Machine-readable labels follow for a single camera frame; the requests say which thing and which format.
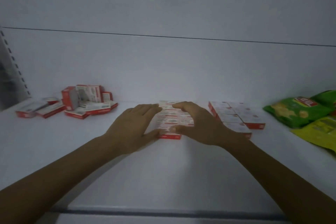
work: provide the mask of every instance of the snack package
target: snack package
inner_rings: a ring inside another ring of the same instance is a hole
[[[327,116],[332,110],[309,98],[285,98],[263,108],[291,128],[301,128]]]
[[[327,90],[321,92],[317,95],[312,96],[310,99],[330,109],[336,109],[336,90]],[[334,110],[330,115],[336,116],[336,111]]]
[[[336,119],[323,117],[301,129],[292,129],[292,133],[303,140],[328,148],[336,152]]]

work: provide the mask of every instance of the finger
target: finger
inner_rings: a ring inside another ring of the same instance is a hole
[[[127,113],[127,112],[130,112],[130,111],[132,111],[133,110],[133,108],[128,108],[128,109],[126,109],[125,111],[123,111],[123,113]]]
[[[188,112],[191,116],[195,115],[196,111],[201,108],[193,102],[179,102],[172,104],[174,108],[181,109],[183,112]]]
[[[177,126],[170,127],[169,131],[172,132],[172,133],[186,135],[187,137],[193,138],[195,128],[194,127],[177,125]]]
[[[156,115],[158,112],[162,111],[162,107],[158,107],[157,105],[152,106],[143,116],[146,117],[146,119],[150,122],[154,115]]]
[[[144,115],[146,112],[149,111],[152,107],[158,107],[159,104],[153,104],[153,105],[145,105],[140,110],[137,111],[137,113]]]
[[[166,133],[165,129],[158,128],[158,129],[155,129],[155,130],[143,135],[142,138],[143,138],[145,143],[149,143],[151,141],[159,139],[159,136],[163,135],[165,133]]]
[[[132,110],[131,112],[137,112],[137,111],[140,110],[143,106],[144,106],[144,104],[142,104],[142,105],[137,105],[136,107],[133,108],[133,110]]]

